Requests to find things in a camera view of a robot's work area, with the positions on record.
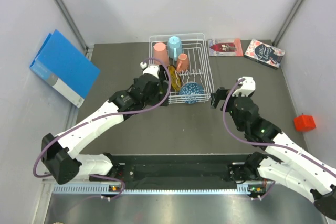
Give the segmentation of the blue triangle pattern bowl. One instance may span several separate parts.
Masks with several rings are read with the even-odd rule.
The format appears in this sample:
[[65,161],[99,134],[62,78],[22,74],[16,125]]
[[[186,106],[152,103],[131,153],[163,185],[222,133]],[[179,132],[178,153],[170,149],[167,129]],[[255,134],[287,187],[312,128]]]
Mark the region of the blue triangle pattern bowl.
[[200,102],[204,94],[203,87],[196,82],[188,82],[182,85],[179,95],[186,104],[194,104]]

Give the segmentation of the yellow patterned plate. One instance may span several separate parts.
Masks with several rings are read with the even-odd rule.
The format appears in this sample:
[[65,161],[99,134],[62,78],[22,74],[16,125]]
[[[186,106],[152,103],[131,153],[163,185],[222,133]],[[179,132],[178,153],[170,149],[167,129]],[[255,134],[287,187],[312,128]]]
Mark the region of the yellow patterned plate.
[[179,73],[174,65],[169,65],[168,70],[171,77],[171,86],[176,92],[179,92],[182,86]]

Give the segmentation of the salmon dotted mug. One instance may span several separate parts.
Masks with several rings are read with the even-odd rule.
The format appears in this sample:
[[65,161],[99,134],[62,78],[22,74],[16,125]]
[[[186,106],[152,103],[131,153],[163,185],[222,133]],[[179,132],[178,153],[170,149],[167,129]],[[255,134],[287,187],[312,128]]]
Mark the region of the salmon dotted mug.
[[180,54],[177,60],[177,72],[186,71],[189,68],[189,58],[187,54]]

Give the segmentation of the lime green plate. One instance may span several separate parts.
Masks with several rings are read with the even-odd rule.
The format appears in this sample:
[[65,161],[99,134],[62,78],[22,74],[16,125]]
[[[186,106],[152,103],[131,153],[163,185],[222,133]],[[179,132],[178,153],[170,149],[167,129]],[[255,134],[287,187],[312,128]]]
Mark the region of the lime green plate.
[[163,94],[163,83],[164,83],[164,80],[160,78],[159,79],[159,94]]

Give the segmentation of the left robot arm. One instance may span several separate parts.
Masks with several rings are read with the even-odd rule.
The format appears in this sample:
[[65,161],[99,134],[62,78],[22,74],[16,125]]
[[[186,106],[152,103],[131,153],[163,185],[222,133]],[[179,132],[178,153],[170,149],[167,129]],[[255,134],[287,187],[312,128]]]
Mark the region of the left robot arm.
[[108,129],[134,114],[167,104],[171,80],[143,74],[126,90],[115,92],[97,111],[67,131],[42,140],[41,161],[60,185],[79,176],[103,176],[114,180],[119,168],[108,153],[82,154],[81,151]]

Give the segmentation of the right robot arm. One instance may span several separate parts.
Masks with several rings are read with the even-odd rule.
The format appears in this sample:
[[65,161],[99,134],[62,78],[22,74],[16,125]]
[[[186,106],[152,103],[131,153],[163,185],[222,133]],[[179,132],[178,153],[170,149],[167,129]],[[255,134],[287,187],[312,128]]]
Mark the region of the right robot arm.
[[323,215],[335,219],[335,168],[298,146],[279,127],[259,115],[259,107],[250,96],[235,96],[232,90],[218,88],[211,94],[211,107],[224,101],[223,113],[229,113],[243,143],[259,147],[266,154],[253,154],[245,166],[248,178],[273,180],[299,193]]

